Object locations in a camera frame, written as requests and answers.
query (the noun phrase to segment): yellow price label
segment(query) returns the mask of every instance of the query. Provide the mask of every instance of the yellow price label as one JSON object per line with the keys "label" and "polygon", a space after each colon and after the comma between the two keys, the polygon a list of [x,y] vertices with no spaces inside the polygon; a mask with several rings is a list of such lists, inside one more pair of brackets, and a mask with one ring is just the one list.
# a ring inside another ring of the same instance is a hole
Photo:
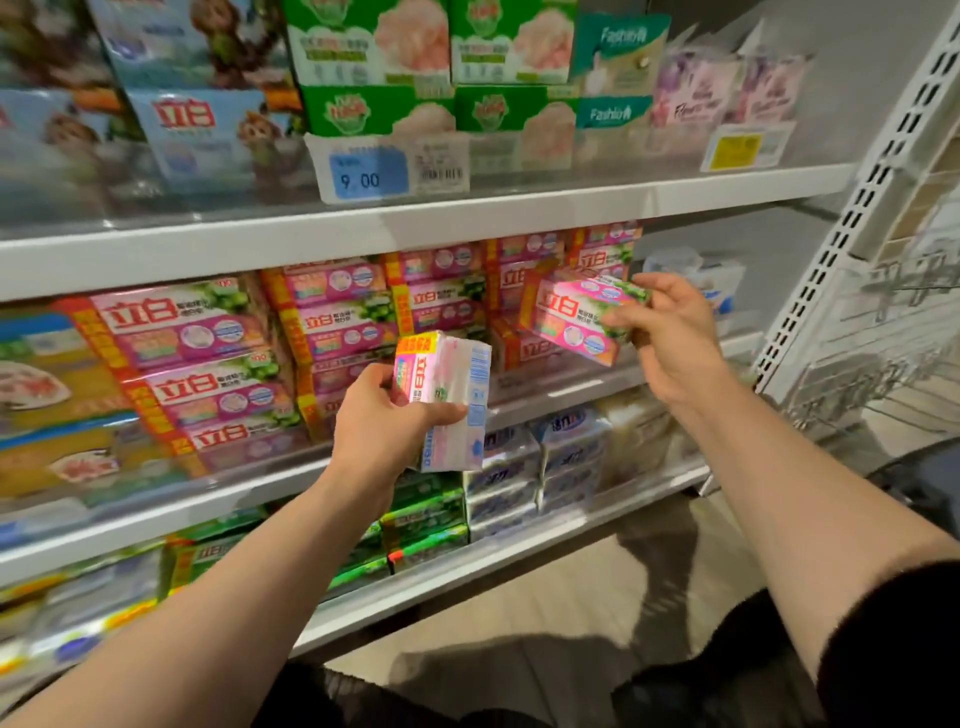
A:
{"label": "yellow price label", "polygon": [[754,166],[762,143],[761,133],[721,136],[713,150],[710,171],[721,172],[725,169],[746,169]]}

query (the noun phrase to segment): forearm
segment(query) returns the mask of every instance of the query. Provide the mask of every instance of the forearm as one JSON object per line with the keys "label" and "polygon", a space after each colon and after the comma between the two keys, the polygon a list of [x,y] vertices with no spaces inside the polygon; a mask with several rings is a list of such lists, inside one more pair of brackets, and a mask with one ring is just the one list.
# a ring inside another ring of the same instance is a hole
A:
{"label": "forearm", "polygon": [[897,570],[960,545],[784,422],[732,376],[676,415],[703,450],[811,674],[856,602]]}
{"label": "forearm", "polygon": [[18,711],[10,726],[249,725],[369,525],[356,522],[337,479],[325,473],[195,584]]}

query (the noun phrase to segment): blue price label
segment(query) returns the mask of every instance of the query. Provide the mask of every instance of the blue price label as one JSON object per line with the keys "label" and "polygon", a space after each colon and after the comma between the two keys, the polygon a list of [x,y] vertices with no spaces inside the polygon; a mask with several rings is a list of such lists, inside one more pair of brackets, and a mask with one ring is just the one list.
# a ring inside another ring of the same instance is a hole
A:
{"label": "blue price label", "polygon": [[374,200],[410,191],[407,157],[391,147],[330,155],[330,173],[341,200]]}

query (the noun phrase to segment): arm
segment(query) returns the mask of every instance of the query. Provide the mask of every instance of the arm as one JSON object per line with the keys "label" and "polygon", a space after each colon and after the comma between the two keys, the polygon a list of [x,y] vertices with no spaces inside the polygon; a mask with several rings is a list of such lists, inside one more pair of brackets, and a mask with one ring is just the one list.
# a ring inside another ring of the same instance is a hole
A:
{"label": "arm", "polygon": [[330,579],[454,404],[390,403],[390,367],[349,388],[320,479],[189,589],[98,647],[5,728],[250,725]]}
{"label": "arm", "polygon": [[624,306],[605,323],[635,333],[654,394],[697,441],[744,534],[807,671],[874,587],[904,569],[960,559],[960,544],[780,419],[736,381],[712,312],[683,279],[641,274],[652,305]]}

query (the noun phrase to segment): price tag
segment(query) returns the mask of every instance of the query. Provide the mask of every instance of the price tag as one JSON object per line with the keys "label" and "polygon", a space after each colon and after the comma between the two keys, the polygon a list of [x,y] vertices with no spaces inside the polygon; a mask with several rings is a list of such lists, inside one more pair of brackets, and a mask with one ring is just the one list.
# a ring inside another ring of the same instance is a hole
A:
{"label": "price tag", "polygon": [[465,133],[304,138],[329,205],[470,190]]}
{"label": "price tag", "polygon": [[795,121],[772,124],[724,124],[717,127],[704,156],[701,172],[765,169],[780,164]]}

